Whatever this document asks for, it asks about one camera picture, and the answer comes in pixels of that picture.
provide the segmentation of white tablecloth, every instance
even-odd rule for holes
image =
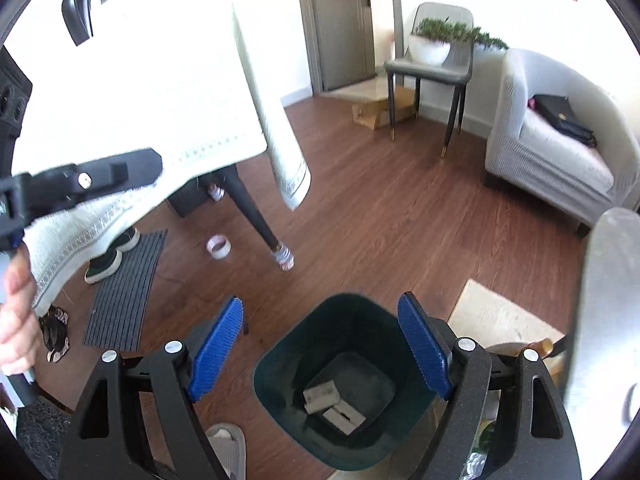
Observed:
[[[189,179],[268,152],[295,208],[310,174],[258,43],[232,0],[109,0],[76,47],[62,0],[32,0],[5,45],[33,82],[13,173],[152,147],[155,185],[81,205],[27,229],[44,313],[66,280]]]

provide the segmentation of blue gripper pad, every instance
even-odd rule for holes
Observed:
[[[430,390],[449,400],[453,393],[453,384],[449,380],[449,358],[422,315],[426,316],[415,296],[410,292],[404,293],[398,301],[400,329],[414,354],[424,382]]]
[[[220,370],[242,328],[242,301],[231,298],[218,314],[211,332],[206,336],[193,359],[191,382],[187,395],[196,402],[210,392],[218,380]]]

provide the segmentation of tape roll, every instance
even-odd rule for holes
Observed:
[[[224,235],[214,235],[207,242],[207,252],[214,260],[225,258],[231,251],[231,242]]]

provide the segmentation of white planter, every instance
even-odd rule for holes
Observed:
[[[409,36],[409,52],[418,63],[441,66],[447,59],[450,49],[450,43],[431,41],[413,34]]]

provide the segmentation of black speaker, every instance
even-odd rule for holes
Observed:
[[[31,81],[3,46],[0,49],[0,178],[11,176],[15,139],[31,97]]]

